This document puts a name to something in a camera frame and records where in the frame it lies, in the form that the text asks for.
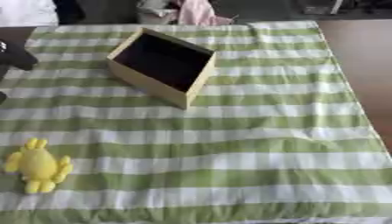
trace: white fabric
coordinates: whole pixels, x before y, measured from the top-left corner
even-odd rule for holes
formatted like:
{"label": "white fabric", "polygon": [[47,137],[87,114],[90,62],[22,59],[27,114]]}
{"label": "white fabric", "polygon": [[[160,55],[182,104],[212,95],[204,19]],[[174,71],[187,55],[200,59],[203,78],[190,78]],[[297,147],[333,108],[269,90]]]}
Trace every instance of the white fabric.
{"label": "white fabric", "polygon": [[0,0],[0,26],[57,25],[52,0]]}

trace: green stripe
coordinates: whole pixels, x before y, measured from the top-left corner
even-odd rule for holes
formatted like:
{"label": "green stripe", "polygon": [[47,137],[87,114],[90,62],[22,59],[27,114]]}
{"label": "green stripe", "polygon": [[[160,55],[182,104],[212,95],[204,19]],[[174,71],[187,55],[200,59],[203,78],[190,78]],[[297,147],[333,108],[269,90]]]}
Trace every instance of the green stripe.
{"label": "green stripe", "polygon": [[[88,143],[50,145],[48,150],[61,157],[65,154],[71,158],[181,158],[210,154],[234,152],[350,152],[350,151],[384,151],[381,140],[363,138],[336,141],[316,141],[300,138],[268,138],[225,141],[218,143],[173,143],[173,144],[119,144]],[[0,147],[2,155],[9,155],[19,150],[18,146]]]}
{"label": "green stripe", "polygon": [[[245,85],[245,84],[262,84],[262,85],[280,85],[280,84],[314,84],[315,82],[340,83],[342,82],[340,73],[318,74],[311,73],[309,75],[246,75],[225,76],[224,73],[219,76],[208,78],[207,85]],[[56,88],[56,87],[89,87],[89,88],[105,88],[105,87],[124,87],[123,82],[118,79],[107,77],[91,77],[87,78],[40,78],[40,79],[4,79],[1,82],[4,88]]]}
{"label": "green stripe", "polygon": [[[252,31],[246,30],[234,30],[234,31],[160,31],[170,36],[177,38],[211,38],[211,37],[253,37],[253,35],[271,35],[271,36],[297,36],[297,35],[317,35],[319,34],[319,28],[305,28],[305,29],[281,29],[281,30],[270,30],[270,29],[253,29]],[[30,39],[126,39],[132,35],[133,31],[108,31],[103,28],[103,31],[99,32],[77,32],[77,31],[50,31],[41,32],[35,31]]]}
{"label": "green stripe", "polygon": [[312,127],[345,128],[366,126],[368,121],[357,115],[272,116],[257,118],[168,118],[168,119],[93,119],[1,121],[0,132],[77,131],[77,130],[251,130],[257,127],[307,129]]}
{"label": "green stripe", "polygon": [[[325,50],[324,42],[304,42],[304,43],[262,43],[255,42],[252,44],[222,44],[222,43],[196,43],[199,46],[212,49],[215,51],[254,51],[254,50],[304,50],[317,49]],[[115,45],[78,45],[78,46],[62,46],[62,45],[41,45],[29,46],[28,49],[32,53],[110,53],[115,49]]]}
{"label": "green stripe", "polygon": [[[314,102],[355,102],[351,93],[337,94],[264,94],[198,96],[193,106],[256,106],[256,105],[309,105]],[[154,96],[54,96],[51,98],[9,98],[1,109],[50,109],[60,106],[86,106],[97,108],[134,108],[169,106]]]}
{"label": "green stripe", "polygon": [[[264,171],[171,171],[167,173],[124,175],[69,175],[58,190],[142,191],[177,187],[247,187],[275,185],[382,186],[392,184],[392,168],[384,170],[264,170]],[[0,193],[22,192],[25,183],[18,175],[0,177]]]}
{"label": "green stripe", "polygon": [[115,209],[66,209],[0,212],[4,223],[46,223],[45,220],[59,223],[98,223],[98,222],[132,222],[151,223],[208,223],[230,221],[255,221],[276,218],[309,217],[389,217],[392,205],[380,203],[273,203],[245,204],[233,206],[187,206],[166,208]]}
{"label": "green stripe", "polygon": [[[290,67],[290,66],[320,66],[334,65],[331,57],[325,58],[287,58],[287,59],[217,59],[217,67]],[[108,63],[105,60],[53,60],[39,62],[34,69],[57,70],[57,69],[107,69]]]}

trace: white stripe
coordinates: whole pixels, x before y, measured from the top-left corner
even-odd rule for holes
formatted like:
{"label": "white stripe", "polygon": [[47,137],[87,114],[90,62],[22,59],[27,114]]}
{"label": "white stripe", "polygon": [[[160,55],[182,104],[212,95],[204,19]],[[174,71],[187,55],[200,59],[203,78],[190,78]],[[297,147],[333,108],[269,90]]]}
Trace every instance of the white stripe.
{"label": "white stripe", "polygon": [[267,30],[295,30],[295,29],[310,29],[318,28],[318,24],[315,21],[284,21],[284,22],[262,22],[252,23],[251,26],[256,29],[267,29]]}
{"label": "white stripe", "polygon": [[[341,71],[335,65],[319,66],[234,66],[216,67],[216,75],[242,76],[242,75],[310,75],[310,74],[340,74]],[[55,79],[55,78],[95,78],[110,76],[107,69],[61,69],[61,70],[32,70],[25,72],[11,68],[4,76],[6,80],[25,79]]]}
{"label": "white stripe", "polygon": [[81,129],[78,131],[15,131],[0,133],[0,145],[20,145],[30,137],[50,139],[52,144],[203,144],[235,140],[292,137],[309,141],[377,138],[371,127],[234,130],[134,130]]}
{"label": "white stripe", "polygon": [[[258,224],[258,223],[337,223],[337,224],[387,224],[392,223],[392,218],[390,217],[333,217],[333,218],[319,218],[319,217],[305,217],[297,219],[279,219],[274,218],[271,220],[244,220],[244,221],[230,221],[230,222],[203,222],[200,224]],[[124,223],[106,223],[101,224],[124,224]]]}
{"label": "white stripe", "polygon": [[[86,96],[86,97],[126,97],[146,96],[134,87],[14,87],[3,90],[9,99],[15,98],[52,98],[54,96]],[[306,94],[337,94],[347,92],[346,83],[311,83],[311,84],[244,84],[244,85],[206,85],[199,96],[223,95],[306,95]]]}
{"label": "white stripe", "polygon": [[0,193],[0,211],[38,209],[132,209],[231,206],[264,203],[392,203],[391,185],[266,185],[158,188],[138,192],[56,190],[43,197]]}
{"label": "white stripe", "polygon": [[[176,32],[170,33],[170,35],[176,37]],[[282,44],[294,44],[294,43],[313,43],[324,41],[320,35],[307,35],[307,36],[276,36],[268,34],[259,34],[258,38],[244,36],[244,37],[233,37],[228,33],[226,37],[189,37],[184,38],[178,36],[177,38],[195,44],[225,44],[225,45],[248,45],[254,43],[282,43]],[[28,47],[48,47],[48,46],[117,46],[123,42],[125,38],[66,38],[66,39],[32,39],[28,43]]]}
{"label": "white stripe", "polygon": [[0,108],[0,120],[45,120],[71,117],[98,119],[144,118],[230,118],[266,116],[350,116],[363,115],[358,102],[313,103],[308,105],[209,106],[190,107],[187,111],[174,107],[91,108],[59,106],[52,108]]}
{"label": "white stripe", "polygon": [[392,168],[387,152],[238,152],[171,158],[73,158],[72,174],[144,175],[197,170],[378,170]]}
{"label": "white stripe", "polygon": [[[35,53],[35,56],[40,62],[48,61],[67,61],[67,60],[79,60],[79,61],[97,61],[105,60],[108,54],[106,52],[84,52],[84,53],[51,53],[42,52]],[[304,49],[304,50],[254,50],[246,52],[237,51],[219,51],[219,60],[236,60],[236,59],[301,59],[301,58],[324,58],[330,57],[331,54],[324,50],[315,49]]]}
{"label": "white stripe", "polygon": [[[253,23],[250,26],[256,29],[265,30],[293,30],[318,28],[314,21],[295,22],[263,22]],[[208,31],[249,31],[247,25],[218,25],[218,26],[197,26],[197,25],[147,25],[147,24],[113,24],[113,25],[76,25],[60,27],[39,27],[36,33],[46,32],[135,32],[138,28],[145,27],[159,32],[208,32]]]}

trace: cardboard box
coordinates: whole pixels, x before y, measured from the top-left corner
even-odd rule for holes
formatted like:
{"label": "cardboard box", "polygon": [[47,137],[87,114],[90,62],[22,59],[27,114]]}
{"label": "cardboard box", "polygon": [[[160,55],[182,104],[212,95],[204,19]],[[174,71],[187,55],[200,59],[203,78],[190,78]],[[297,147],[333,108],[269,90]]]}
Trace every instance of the cardboard box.
{"label": "cardboard box", "polygon": [[182,109],[215,72],[215,52],[141,28],[109,56],[113,75]]}

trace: yellow crab toy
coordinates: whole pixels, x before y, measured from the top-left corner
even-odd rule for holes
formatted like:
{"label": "yellow crab toy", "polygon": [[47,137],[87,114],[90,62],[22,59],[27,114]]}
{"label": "yellow crab toy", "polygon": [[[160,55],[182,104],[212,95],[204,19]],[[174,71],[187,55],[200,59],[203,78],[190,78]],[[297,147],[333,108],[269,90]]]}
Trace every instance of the yellow crab toy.
{"label": "yellow crab toy", "polygon": [[22,173],[22,180],[26,182],[26,193],[51,192],[73,169],[69,156],[56,161],[45,149],[46,143],[46,139],[31,138],[20,151],[7,158],[5,171]]}

